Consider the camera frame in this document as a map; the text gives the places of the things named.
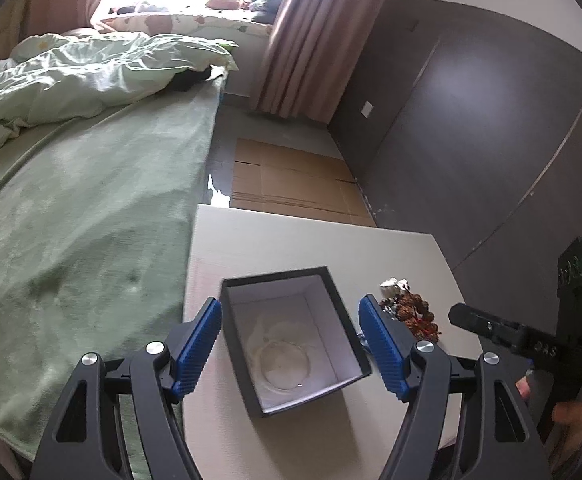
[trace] open box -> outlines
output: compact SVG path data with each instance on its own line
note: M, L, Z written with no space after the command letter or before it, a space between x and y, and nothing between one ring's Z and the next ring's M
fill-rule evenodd
M224 280L220 303L251 416L299 406L371 373L326 267Z

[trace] tabletop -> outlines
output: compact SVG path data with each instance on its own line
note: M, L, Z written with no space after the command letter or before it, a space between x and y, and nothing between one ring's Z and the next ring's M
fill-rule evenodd
M433 236L199 205L187 274L184 320L225 278L327 266L351 319L378 284L406 278L429 302L447 353L477 358L478 338L452 326L463 301ZM340 392L268 418L247 415L220 335L196 390L183 401L185 438L203 478L377 480L407 404L373 374ZM441 442L452 438L460 395L449 397Z

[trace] floor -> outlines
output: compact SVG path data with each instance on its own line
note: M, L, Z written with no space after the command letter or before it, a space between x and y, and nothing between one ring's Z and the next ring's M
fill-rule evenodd
M203 203L229 206L238 138L342 158L326 126L302 120L283 120L223 103L215 118L207 161L209 189Z

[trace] screw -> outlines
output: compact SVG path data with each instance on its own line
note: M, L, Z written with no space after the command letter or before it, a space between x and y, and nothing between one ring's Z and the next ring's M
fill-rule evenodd
M500 362L498 355L493 352L487 352L482 356L482 359L484 359L484 362L488 365L497 365L498 362Z
M430 354L433 352L433 343L431 341L418 341L415 348L424 354Z
M164 351L164 343L153 341L146 346L146 351L151 355L161 354Z
M82 364L90 366L98 361L98 355L94 354L93 352L89 352L88 354L84 354L82 356Z

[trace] light green quilt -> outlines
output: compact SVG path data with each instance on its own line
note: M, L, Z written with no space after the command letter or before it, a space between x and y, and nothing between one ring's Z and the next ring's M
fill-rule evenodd
M24 455L81 355L125 357L181 322L224 80L38 126L0 150L0 436Z
M0 62L0 147L23 126L95 117L210 64L237 70L224 40L114 32L79 40L32 36Z

